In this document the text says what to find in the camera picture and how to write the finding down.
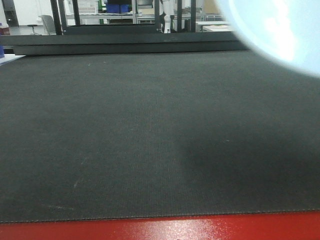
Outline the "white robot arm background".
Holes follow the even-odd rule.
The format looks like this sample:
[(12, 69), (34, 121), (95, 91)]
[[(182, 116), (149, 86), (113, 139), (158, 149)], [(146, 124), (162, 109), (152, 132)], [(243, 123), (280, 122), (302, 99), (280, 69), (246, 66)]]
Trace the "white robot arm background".
[(174, 17), (174, 1), (173, 0), (160, 0), (159, 3), (161, 31), (164, 34), (171, 33), (172, 18)]

